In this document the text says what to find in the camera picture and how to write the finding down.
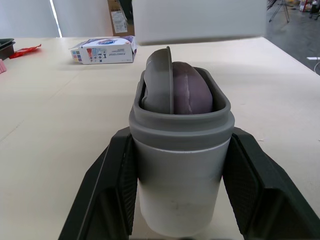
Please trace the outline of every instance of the purple object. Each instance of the purple object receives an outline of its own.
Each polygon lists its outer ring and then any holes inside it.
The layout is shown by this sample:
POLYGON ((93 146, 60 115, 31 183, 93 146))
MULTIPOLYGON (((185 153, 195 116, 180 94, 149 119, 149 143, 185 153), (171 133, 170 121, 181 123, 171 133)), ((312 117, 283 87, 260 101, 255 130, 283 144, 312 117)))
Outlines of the purple object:
POLYGON ((213 110, 213 97, 203 77, 188 63, 175 61, 173 70, 174 114, 207 114, 213 110))

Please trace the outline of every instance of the tripod leg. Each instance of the tripod leg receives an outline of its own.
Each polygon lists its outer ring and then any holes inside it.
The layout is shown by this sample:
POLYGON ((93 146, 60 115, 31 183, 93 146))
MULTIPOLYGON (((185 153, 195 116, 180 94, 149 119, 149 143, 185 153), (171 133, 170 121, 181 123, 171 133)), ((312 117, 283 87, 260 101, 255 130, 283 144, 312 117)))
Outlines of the tripod leg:
POLYGON ((278 6, 278 8, 275 10, 275 12, 273 13, 272 17, 269 20, 269 23, 272 21, 272 19, 275 18, 276 14, 278 13, 279 9, 281 8, 281 4, 278 6))
POLYGON ((289 18, 288 8, 287 8, 286 3, 283 0, 282 0, 282 2, 283 2, 284 14, 285 14, 286 22, 289 23, 290 18, 289 18))

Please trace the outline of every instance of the white table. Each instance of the white table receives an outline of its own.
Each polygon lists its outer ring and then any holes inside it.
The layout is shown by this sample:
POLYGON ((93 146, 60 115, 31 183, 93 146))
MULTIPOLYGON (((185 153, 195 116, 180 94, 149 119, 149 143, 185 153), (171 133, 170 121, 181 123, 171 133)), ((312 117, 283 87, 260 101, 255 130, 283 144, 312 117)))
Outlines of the white table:
MULTIPOLYGON (((0 74, 0 239, 56 240, 81 181, 117 130, 128 126, 147 57, 81 65, 82 38, 16 39, 41 52, 4 61, 0 74)), ((264 38, 171 45, 174 61, 209 70, 251 133, 320 215, 320 76, 264 38)), ((161 239, 135 212, 135 238, 161 239)), ((242 239, 226 190, 196 239, 242 239)))

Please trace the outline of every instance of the cardboard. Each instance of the cardboard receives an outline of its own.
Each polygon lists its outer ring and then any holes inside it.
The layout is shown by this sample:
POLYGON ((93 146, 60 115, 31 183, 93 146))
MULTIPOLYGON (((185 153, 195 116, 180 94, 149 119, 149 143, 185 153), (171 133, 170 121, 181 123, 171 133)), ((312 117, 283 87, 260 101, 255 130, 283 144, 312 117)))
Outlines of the cardboard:
POLYGON ((133 23, 128 23, 119 2, 117 0, 108 0, 108 6, 113 36, 134 36, 135 27, 133 23))

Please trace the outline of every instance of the gray floor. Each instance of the gray floor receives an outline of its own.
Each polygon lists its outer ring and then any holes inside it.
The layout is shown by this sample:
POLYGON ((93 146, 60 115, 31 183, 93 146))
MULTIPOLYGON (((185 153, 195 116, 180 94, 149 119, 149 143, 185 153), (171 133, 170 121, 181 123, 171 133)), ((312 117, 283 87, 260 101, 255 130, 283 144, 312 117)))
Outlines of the gray floor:
POLYGON ((283 7, 275 18, 269 22, 278 7, 278 2, 267 12, 267 30, 265 38, 280 49, 314 70, 316 60, 307 57, 320 57, 320 18, 309 19, 308 12, 300 12, 288 6, 290 22, 287 23, 283 7))

